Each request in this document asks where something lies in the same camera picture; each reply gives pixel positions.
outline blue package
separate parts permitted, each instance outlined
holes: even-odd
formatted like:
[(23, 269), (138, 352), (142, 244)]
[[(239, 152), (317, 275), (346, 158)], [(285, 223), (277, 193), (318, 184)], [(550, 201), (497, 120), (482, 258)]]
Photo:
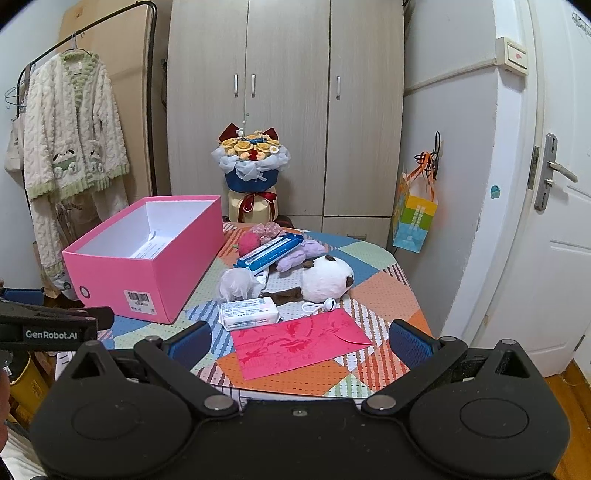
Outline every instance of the blue package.
[(303, 235), (285, 233), (238, 259), (235, 267), (248, 268), (254, 274), (284, 257), (304, 241)]

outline cardboard shoe box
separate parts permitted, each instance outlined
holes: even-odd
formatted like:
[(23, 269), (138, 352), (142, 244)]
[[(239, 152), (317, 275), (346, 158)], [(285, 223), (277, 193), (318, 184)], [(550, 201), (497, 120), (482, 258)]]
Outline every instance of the cardboard shoe box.
[(223, 243), (219, 196), (146, 197), (63, 255), (85, 306), (170, 324)]

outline black metal rack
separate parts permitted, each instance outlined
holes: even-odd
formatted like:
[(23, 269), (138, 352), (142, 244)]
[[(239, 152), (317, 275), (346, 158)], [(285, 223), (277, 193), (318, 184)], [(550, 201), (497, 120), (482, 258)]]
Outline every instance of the black metal rack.
[[(147, 85), (146, 85), (146, 110), (147, 110), (147, 130), (148, 130), (148, 162), (150, 164), (150, 185), (152, 187), (152, 195), (157, 195), (158, 191), (157, 191), (157, 185), (156, 185), (156, 172), (155, 172), (155, 168), (154, 168), (154, 144), (152, 141), (152, 64), (153, 64), (153, 55), (154, 55), (154, 35), (156, 32), (156, 18), (158, 17), (158, 8), (156, 7), (156, 4), (154, 2), (151, 2), (150, 0), (142, 0), (142, 1), (138, 1), (134, 4), (128, 5), (125, 8), (121, 8), (120, 10), (117, 10), (116, 12), (113, 12), (103, 18), (98, 19), (95, 22), (92, 22), (91, 24), (85, 26), (84, 28), (81, 28), (80, 30), (76, 30), (71, 36), (65, 38), (64, 40), (62, 40), (61, 42), (55, 44), (52, 46), (52, 48), (48, 49), (47, 51), (45, 51), (44, 53), (42, 53), (41, 55), (39, 55), (35, 60), (32, 60), (30, 63), (36, 63), (37, 61), (41, 60), (43, 57), (45, 57), (46, 55), (50, 54), (52, 51), (54, 51), (55, 49), (57, 49), (58, 47), (61, 47), (64, 43), (70, 41), (73, 37), (77, 37), (78, 35), (83, 34), (86, 30), (91, 29), (92, 27), (95, 27), (113, 17), (116, 17), (117, 15), (121, 15), (122, 13), (125, 13), (133, 8), (136, 7), (141, 7), (143, 5), (148, 6), (149, 8), (152, 9), (152, 19), (150, 22), (150, 35), (148, 38), (148, 65), (147, 65), (147, 71), (146, 71), (146, 80), (147, 80)], [(21, 79), (22, 76), (24, 75), (26, 70), (26, 67), (22, 70), (21, 74), (18, 76), (18, 82), (17, 85), (21, 84)], [(20, 114), (20, 107), (17, 105), (17, 117)]]

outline purple plush toy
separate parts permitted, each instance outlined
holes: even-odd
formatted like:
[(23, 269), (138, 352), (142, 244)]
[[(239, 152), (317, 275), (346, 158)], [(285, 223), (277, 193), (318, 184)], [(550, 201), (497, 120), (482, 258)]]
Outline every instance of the purple plush toy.
[(326, 253), (324, 245), (316, 240), (306, 239), (277, 262), (277, 271), (286, 272), (290, 268), (304, 263), (309, 258), (319, 257)]

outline pink envelope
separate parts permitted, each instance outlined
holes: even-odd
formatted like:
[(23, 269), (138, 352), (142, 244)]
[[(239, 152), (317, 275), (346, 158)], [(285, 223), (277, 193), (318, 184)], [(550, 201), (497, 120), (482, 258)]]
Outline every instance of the pink envelope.
[(371, 345), (343, 309), (232, 332), (245, 380), (317, 364)]

